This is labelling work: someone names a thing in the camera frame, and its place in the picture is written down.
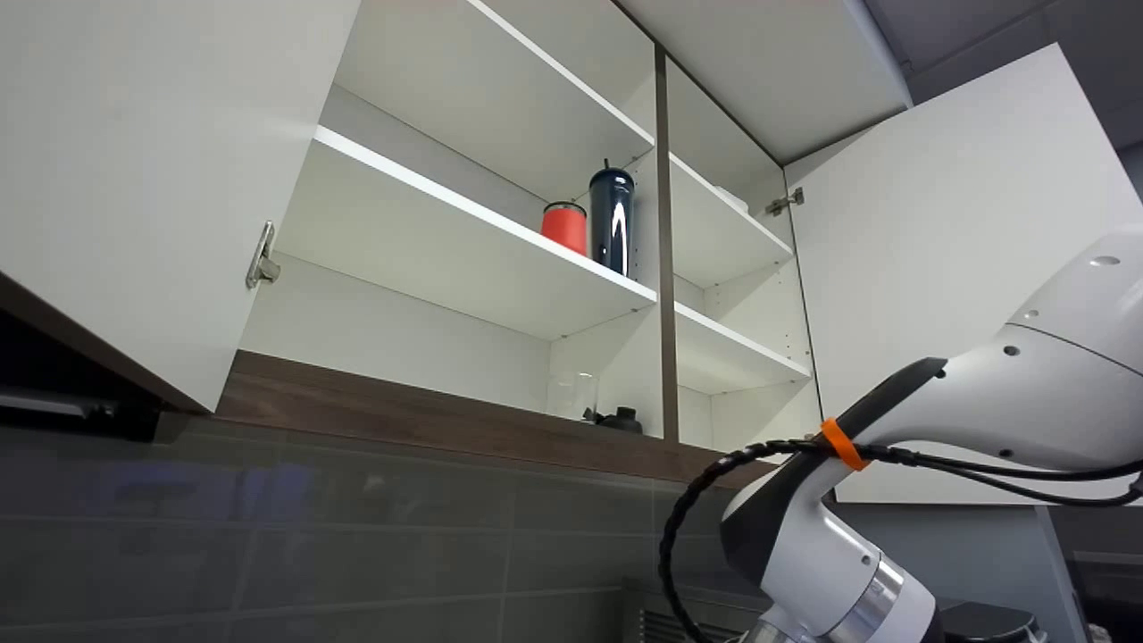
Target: cabinet door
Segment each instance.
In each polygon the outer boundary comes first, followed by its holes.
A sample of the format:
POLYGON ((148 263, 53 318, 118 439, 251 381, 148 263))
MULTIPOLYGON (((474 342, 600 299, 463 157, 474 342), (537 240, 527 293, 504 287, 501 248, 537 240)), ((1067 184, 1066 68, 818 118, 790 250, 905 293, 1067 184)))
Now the cabinet door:
MULTIPOLYGON (((824 413, 913 358, 990 338, 1071 254, 1143 223, 1056 46, 881 121, 801 184, 824 413)), ((842 496, 1001 501, 913 470, 858 474, 842 496)))
POLYGON ((0 2, 0 276, 213 407, 356 0, 0 2))

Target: white shelf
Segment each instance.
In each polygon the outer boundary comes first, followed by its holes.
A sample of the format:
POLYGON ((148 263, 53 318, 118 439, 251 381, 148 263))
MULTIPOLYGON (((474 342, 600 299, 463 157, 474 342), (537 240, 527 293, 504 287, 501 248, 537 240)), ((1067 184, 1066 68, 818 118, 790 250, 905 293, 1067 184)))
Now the white shelf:
POLYGON ((365 2, 339 87, 456 154, 561 201, 650 136, 480 0, 365 2))
POLYGON ((790 257, 790 248, 725 201, 704 174, 673 157, 676 270, 701 287, 723 287, 790 257))
POLYGON ((812 370, 748 335, 676 305, 680 386, 718 398, 812 379, 812 370))
POLYGON ((330 127, 315 136, 280 250, 538 338, 655 305, 638 282, 330 127))
MULTIPOLYGON (((614 0, 486 0, 543 44, 587 87, 655 132, 655 44, 614 0)), ((676 63, 668 63, 673 151, 740 195, 782 195, 782 168, 676 63)))

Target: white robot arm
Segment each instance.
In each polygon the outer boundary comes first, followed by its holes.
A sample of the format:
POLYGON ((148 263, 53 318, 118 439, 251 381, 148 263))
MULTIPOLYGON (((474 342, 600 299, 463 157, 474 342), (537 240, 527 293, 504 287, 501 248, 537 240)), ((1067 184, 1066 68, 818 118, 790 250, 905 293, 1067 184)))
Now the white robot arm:
MULTIPOLYGON (((924 439, 1052 470, 1143 462, 1143 229, 1104 237, 990 342, 896 370, 835 426, 858 446, 924 439)), ((792 454, 748 486, 723 519, 729 560, 786 636, 939 638, 932 592, 821 502, 845 474, 792 454)))

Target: red object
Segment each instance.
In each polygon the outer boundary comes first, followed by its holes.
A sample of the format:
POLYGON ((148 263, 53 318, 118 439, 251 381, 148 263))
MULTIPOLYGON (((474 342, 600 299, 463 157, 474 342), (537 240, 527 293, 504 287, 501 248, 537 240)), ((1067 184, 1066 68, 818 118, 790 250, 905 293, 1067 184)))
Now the red object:
POLYGON ((543 237, 587 257, 587 215, 580 204, 557 201, 543 208, 543 237))

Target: dark wall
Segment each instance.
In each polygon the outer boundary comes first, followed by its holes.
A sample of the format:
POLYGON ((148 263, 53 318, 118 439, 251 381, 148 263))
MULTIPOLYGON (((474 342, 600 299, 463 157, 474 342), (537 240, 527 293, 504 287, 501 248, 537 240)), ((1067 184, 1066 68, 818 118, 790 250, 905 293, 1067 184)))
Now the dark wall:
MULTIPOLYGON (((606 643, 673 496, 206 420, 0 430, 0 643, 606 643)), ((725 570, 713 519, 682 574, 725 570)))
POLYGON ((1056 643, 1081 643, 1086 621, 1044 508, 874 508, 839 513, 951 605, 1027 612, 1056 643))
POLYGON ((1143 512, 1052 512, 1088 621, 1143 638, 1143 512))

